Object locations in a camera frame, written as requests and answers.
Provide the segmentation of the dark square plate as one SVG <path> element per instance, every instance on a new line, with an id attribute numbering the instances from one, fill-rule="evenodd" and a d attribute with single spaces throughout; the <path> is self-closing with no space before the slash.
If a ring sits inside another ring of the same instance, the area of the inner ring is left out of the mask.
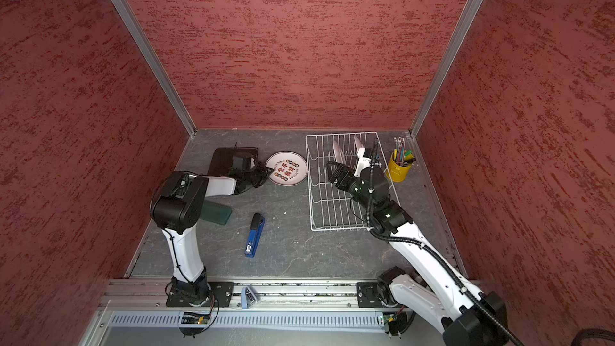
<path id="1" fill-rule="evenodd" d="M 255 156 L 255 164 L 258 160 L 259 149 L 257 147 L 219 147 L 216 148 L 211 158 L 208 176 L 230 177 L 232 156 L 235 152 L 252 152 Z"/>

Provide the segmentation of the white round plate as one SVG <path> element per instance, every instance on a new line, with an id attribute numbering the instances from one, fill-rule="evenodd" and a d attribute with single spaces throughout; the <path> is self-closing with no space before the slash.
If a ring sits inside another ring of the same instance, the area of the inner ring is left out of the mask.
<path id="1" fill-rule="evenodd" d="M 336 163 L 346 165 L 344 152 L 336 140 L 332 142 L 332 150 Z"/>
<path id="2" fill-rule="evenodd" d="M 364 146 L 364 144 L 363 144 L 363 143 L 362 143 L 362 141 L 360 140 L 360 137 L 359 137 L 359 136 L 354 136 L 354 137 L 353 137 L 353 139 L 354 139 L 354 144 L 355 144 L 355 147 L 356 147 L 356 149 L 357 149 L 357 157 L 358 157 L 359 159 L 360 159 L 360 158 L 363 158 L 363 157 L 364 157 L 364 154 L 365 154 L 365 146 Z"/>
<path id="3" fill-rule="evenodd" d="M 266 166 L 273 170 L 270 181 L 280 186 L 296 186 L 308 176 L 307 161 L 296 152 L 277 152 L 267 159 Z"/>

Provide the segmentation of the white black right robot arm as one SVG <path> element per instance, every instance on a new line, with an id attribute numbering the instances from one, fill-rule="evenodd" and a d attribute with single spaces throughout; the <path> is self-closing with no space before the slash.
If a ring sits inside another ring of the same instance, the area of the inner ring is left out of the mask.
<path id="1" fill-rule="evenodd" d="M 397 304 L 430 323 L 447 345 L 512 341 L 503 300 L 495 293 L 483 293 L 432 247 L 410 214 L 391 197 L 379 166 L 357 174 L 347 165 L 330 161 L 326 169 L 328 182 L 365 208 L 369 233 L 402 254 L 421 277 L 417 282 L 405 272 L 392 271 L 384 278 Z"/>

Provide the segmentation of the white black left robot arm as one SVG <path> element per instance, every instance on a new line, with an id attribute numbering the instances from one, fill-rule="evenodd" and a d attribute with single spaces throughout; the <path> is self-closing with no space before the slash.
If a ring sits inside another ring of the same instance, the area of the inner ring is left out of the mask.
<path id="1" fill-rule="evenodd" d="M 261 187 L 272 173 L 273 169 L 261 162 L 231 168 L 224 175 L 175 171 L 159 187 L 150 202 L 150 216 L 163 232 L 174 267 L 165 288 L 167 306 L 212 308 L 216 304 L 216 293 L 200 256 L 197 225 L 201 221 L 224 225 L 232 208 L 208 199 Z"/>

